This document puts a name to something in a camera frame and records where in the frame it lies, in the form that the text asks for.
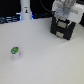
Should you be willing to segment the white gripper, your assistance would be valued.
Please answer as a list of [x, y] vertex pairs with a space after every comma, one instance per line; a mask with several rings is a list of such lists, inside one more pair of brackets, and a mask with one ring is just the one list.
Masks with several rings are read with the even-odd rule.
[[80, 7], [76, 0], [55, 0], [52, 10], [59, 17], [63, 17], [72, 22], [80, 22]]

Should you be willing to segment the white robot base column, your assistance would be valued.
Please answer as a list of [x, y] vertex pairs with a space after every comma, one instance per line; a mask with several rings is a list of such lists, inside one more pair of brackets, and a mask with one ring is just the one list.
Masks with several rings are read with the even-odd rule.
[[30, 0], [20, 0], [21, 2], [21, 19], [31, 20], [32, 12], [30, 9]]

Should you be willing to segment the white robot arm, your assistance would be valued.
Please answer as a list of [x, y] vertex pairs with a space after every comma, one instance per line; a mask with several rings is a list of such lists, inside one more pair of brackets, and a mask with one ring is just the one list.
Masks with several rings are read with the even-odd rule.
[[76, 0], [55, 0], [52, 11], [56, 17], [79, 23], [83, 15], [83, 6]]

